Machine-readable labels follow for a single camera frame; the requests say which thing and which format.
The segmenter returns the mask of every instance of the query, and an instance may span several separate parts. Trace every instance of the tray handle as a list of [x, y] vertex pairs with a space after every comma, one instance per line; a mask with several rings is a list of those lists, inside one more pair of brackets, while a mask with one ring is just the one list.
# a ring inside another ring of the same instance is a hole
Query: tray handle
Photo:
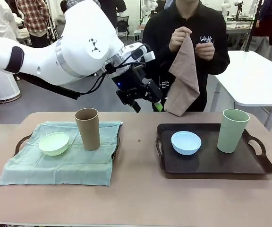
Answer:
[[156, 148], [157, 148], [157, 152], [159, 157], [163, 156], [163, 153], [160, 151], [160, 147], [159, 147], [159, 142], [161, 142], [160, 138], [157, 136], [156, 137]]
[[25, 136], [24, 138], [22, 138], [22, 139], [17, 143], [17, 146], [15, 147], [14, 156], [17, 155], [17, 154], [19, 153], [19, 149], [20, 149], [21, 145], [22, 145], [27, 139], [30, 139], [31, 136], [32, 136], [32, 134], [30, 134], [29, 136]]
[[259, 144], [259, 146], [261, 147], [262, 154], [260, 154], [260, 155], [266, 156], [266, 148], [265, 148], [264, 144], [257, 137], [253, 137], [253, 136], [248, 137], [247, 143], [249, 143], [251, 140], [256, 141]]

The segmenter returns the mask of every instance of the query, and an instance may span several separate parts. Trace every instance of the hand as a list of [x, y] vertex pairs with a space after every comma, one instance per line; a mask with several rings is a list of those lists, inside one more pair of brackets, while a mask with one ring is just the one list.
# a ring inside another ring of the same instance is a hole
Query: hand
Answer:
[[257, 20], [257, 23], [256, 23], [255, 27], [260, 27], [260, 21], [259, 20]]
[[180, 27], [174, 31], [169, 44], [169, 49], [171, 52], [175, 52], [179, 49], [187, 34], [192, 34], [192, 31], [186, 27]]
[[195, 53], [199, 58], [210, 61], [215, 55], [215, 48], [213, 43], [197, 44]]

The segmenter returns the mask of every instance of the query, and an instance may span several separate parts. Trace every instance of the teal cloth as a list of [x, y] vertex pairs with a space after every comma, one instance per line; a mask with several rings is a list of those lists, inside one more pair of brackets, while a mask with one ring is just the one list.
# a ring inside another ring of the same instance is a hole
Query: teal cloth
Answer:
[[[85, 150], [75, 122], [45, 122], [36, 126], [23, 149], [5, 164], [0, 186], [10, 184], [110, 185], [112, 154], [121, 122], [99, 122], [101, 146]], [[48, 156], [39, 149], [41, 139], [53, 132], [69, 135], [68, 149]]]

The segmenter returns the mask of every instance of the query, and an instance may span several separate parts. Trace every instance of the green cup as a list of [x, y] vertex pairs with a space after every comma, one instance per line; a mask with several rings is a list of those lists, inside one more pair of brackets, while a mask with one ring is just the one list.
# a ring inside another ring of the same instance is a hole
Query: green cup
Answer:
[[224, 110], [218, 138], [218, 149], [224, 153], [234, 152], [248, 121], [249, 115], [242, 110]]

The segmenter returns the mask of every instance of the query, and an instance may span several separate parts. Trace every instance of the red plaid shirt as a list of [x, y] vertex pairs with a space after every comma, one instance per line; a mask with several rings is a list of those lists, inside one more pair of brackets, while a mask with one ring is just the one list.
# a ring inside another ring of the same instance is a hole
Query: red plaid shirt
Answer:
[[16, 0], [17, 7], [25, 16], [24, 25], [28, 31], [47, 31], [49, 9], [43, 0]]

